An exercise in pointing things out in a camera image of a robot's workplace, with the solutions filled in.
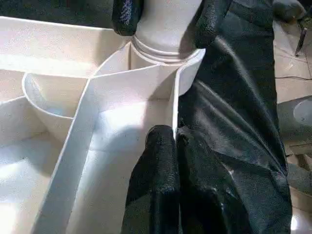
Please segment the white plastic divider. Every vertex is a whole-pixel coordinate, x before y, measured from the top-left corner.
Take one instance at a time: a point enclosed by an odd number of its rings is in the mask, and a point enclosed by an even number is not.
[[[113,53],[101,66],[94,72],[94,76],[102,76],[112,73],[119,73],[139,68],[162,64],[144,57],[131,42],[123,48]]]
[[[86,82],[86,78],[29,73],[23,77],[26,98],[49,132],[61,142],[67,136]]]
[[[0,17],[0,69],[90,76],[130,38],[112,29]]]
[[[23,72],[0,70],[0,104],[23,96],[21,80]]]
[[[98,103],[88,80],[69,134],[54,169],[49,190],[33,226],[34,234],[65,233],[82,169],[98,117]]]

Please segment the tile floor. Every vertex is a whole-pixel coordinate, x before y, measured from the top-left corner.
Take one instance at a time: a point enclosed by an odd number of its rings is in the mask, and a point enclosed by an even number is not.
[[[307,32],[299,55],[294,56],[300,30],[296,24],[275,21],[274,58],[277,103],[312,95],[312,31]],[[298,164],[295,157],[289,163]],[[312,234],[312,196],[291,188],[292,234]]]
[[[296,57],[298,25],[274,21],[273,28],[277,103],[312,95],[312,31]]]

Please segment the white molded container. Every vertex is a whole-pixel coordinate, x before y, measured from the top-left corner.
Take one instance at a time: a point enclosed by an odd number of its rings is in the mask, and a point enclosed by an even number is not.
[[[131,171],[205,51],[152,61],[111,29],[0,17],[0,233],[119,233]]]

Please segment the black rubber glove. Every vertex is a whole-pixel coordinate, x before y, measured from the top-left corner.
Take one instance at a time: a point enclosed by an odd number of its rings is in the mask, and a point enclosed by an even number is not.
[[[195,25],[194,42],[198,48],[205,48],[215,39],[232,0],[203,0],[201,14]],[[113,27],[122,36],[136,33],[144,0],[115,0]]]
[[[132,171],[123,218],[123,234],[176,234],[180,182],[172,128],[153,127]]]

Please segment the black plastic sheet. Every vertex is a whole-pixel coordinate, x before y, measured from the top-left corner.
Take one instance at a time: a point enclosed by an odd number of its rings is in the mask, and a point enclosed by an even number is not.
[[[179,99],[176,195],[184,233],[290,233],[292,206],[276,113],[272,22],[272,1],[233,1],[192,87]],[[170,205],[165,199],[157,202]],[[166,222],[161,212],[149,212],[148,217]],[[157,232],[150,228],[146,233]]]

